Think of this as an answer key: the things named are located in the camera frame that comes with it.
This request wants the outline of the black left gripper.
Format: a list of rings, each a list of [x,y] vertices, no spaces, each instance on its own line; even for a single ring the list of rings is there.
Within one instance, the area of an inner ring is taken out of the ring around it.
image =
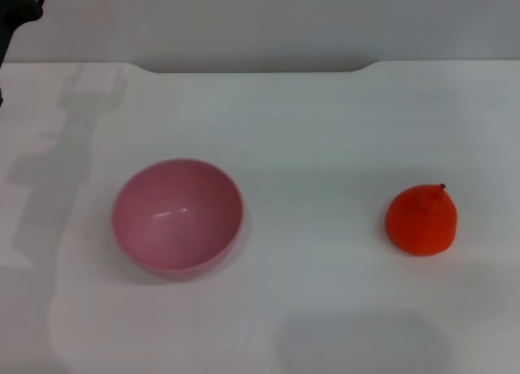
[[[43,16],[45,0],[1,0],[1,63],[15,30]]]

